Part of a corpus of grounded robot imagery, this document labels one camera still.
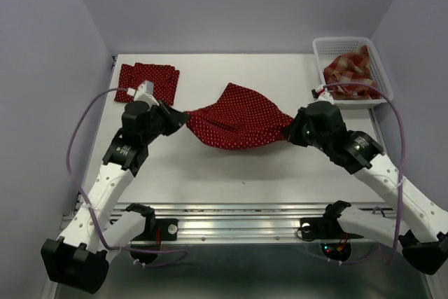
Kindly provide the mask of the red polka dot skirt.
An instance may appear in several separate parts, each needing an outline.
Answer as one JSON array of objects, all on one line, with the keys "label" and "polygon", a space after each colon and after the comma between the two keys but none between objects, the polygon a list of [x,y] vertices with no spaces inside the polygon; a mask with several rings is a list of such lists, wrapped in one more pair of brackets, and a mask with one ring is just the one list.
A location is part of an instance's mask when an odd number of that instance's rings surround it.
[{"label": "red polka dot skirt", "polygon": [[122,64],[118,81],[119,88],[136,90],[144,81],[153,84],[153,96],[172,106],[176,95],[180,71],[171,65]]},{"label": "red polka dot skirt", "polygon": [[279,107],[255,90],[229,83],[216,103],[188,112],[188,129],[205,145],[244,150],[284,139],[293,122]]}]

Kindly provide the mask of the red plaid skirt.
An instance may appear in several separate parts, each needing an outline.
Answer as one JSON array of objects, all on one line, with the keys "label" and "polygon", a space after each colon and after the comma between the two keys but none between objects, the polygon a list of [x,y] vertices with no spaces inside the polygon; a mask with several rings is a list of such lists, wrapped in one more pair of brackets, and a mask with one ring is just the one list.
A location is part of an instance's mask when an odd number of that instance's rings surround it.
[{"label": "red plaid skirt", "polygon": [[377,88],[372,78],[370,68],[370,55],[366,45],[336,57],[330,65],[323,70],[326,84],[345,83],[345,85],[332,86],[328,91],[335,100],[367,100],[380,99],[381,95],[363,85],[349,85],[349,83],[363,83]]}]

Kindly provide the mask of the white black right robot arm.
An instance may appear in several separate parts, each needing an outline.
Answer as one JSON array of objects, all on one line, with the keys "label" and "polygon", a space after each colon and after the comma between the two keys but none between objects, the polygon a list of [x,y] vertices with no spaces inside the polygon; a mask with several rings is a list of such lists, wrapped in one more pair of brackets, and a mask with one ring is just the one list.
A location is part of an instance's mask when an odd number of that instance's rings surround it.
[{"label": "white black right robot arm", "polygon": [[384,149],[362,131],[348,130],[337,106],[316,101],[298,110],[283,135],[301,147],[313,146],[370,187],[396,212],[394,220],[336,201],[320,218],[301,227],[305,239],[361,236],[389,246],[418,271],[434,275],[447,261],[447,211],[400,175]]}]

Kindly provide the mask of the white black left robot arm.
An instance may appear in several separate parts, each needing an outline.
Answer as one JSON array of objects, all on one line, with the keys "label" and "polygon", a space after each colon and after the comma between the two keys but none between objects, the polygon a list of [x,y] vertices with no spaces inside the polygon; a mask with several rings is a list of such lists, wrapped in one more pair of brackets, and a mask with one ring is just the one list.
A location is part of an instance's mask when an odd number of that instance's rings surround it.
[{"label": "white black left robot arm", "polygon": [[135,237],[155,233],[155,211],[131,204],[114,224],[109,217],[118,199],[148,157],[157,137],[169,136],[189,119],[161,101],[134,101],[125,106],[121,127],[112,138],[89,193],[82,193],[80,209],[57,239],[47,239],[41,257],[53,282],[96,293],[104,283],[111,261]]}]

